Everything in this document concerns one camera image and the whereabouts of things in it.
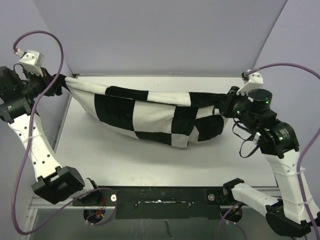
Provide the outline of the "black white checkered pillowcase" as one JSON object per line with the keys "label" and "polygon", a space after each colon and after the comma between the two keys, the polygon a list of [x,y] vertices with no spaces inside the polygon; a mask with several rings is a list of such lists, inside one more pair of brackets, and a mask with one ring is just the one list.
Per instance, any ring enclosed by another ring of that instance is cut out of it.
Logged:
{"label": "black white checkered pillowcase", "polygon": [[63,86],[93,118],[134,139],[186,148],[219,136],[227,122],[218,109],[222,93],[137,90],[72,77]]}

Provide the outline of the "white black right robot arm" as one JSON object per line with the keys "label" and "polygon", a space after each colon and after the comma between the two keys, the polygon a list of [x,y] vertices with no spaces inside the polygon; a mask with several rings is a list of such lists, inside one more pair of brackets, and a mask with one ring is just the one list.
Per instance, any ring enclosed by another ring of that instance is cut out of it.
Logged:
{"label": "white black right robot arm", "polygon": [[242,124],[252,141],[269,163],[281,197],[269,196],[242,179],[235,178],[223,184],[223,200],[230,205],[237,201],[263,215],[270,228],[279,236],[301,238],[311,232],[312,224],[320,225],[320,209],[305,183],[303,168],[298,166],[299,143],[294,129],[277,118],[271,110],[272,93],[252,89],[244,94],[233,86],[217,107],[222,116]]}

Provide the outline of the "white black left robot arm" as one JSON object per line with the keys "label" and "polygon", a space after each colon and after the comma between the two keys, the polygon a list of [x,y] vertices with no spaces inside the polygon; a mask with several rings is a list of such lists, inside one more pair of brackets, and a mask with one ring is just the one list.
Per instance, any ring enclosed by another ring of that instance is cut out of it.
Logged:
{"label": "white black left robot arm", "polygon": [[42,199],[57,204],[85,189],[85,180],[78,170],[61,166],[45,136],[41,119],[33,110],[36,98],[61,95],[62,89],[45,68],[42,75],[25,72],[26,79],[6,66],[0,68],[0,118],[15,132],[30,158],[35,175],[33,192]]}

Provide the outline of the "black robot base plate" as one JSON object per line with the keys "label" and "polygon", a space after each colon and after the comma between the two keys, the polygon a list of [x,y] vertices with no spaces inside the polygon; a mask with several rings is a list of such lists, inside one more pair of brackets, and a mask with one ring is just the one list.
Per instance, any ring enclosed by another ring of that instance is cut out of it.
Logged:
{"label": "black robot base plate", "polygon": [[72,206],[83,207],[86,216],[98,207],[116,207],[117,220],[218,220],[228,206],[235,204],[222,187],[112,186],[110,189],[93,192]]}

